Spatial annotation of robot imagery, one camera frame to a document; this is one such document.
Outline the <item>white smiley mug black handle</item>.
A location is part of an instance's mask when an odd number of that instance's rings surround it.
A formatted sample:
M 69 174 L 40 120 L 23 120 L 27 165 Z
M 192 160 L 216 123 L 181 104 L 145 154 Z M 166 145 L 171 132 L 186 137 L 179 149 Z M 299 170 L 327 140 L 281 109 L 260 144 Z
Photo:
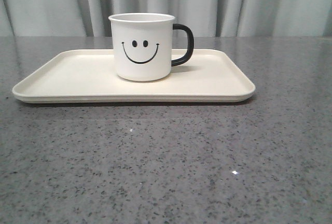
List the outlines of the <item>white smiley mug black handle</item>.
M 193 33 L 174 20 L 174 16 L 162 13 L 109 16 L 117 75 L 130 81 L 154 81 L 166 77 L 172 67 L 186 63 L 194 50 Z M 186 52 L 175 60 L 172 59 L 174 30 L 187 35 Z

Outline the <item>grey-white pleated curtain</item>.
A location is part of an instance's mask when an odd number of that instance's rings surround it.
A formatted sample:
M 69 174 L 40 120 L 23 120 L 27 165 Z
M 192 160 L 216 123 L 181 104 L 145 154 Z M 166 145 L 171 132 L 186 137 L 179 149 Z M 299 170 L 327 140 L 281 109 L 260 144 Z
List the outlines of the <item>grey-white pleated curtain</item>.
M 171 14 L 196 37 L 331 35 L 331 0 L 1 0 L 1 35 L 109 36 L 127 12 Z

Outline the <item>cream rectangular plastic tray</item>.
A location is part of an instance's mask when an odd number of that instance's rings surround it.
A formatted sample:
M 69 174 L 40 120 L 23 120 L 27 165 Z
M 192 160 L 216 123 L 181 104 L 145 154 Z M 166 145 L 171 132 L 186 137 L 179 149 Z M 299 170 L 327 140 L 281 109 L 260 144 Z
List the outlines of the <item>cream rectangular plastic tray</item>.
M 69 50 L 16 84 L 15 98 L 31 104 L 116 102 L 241 102 L 255 85 L 223 52 L 196 49 L 166 78 L 134 82 L 120 78 L 111 49 Z

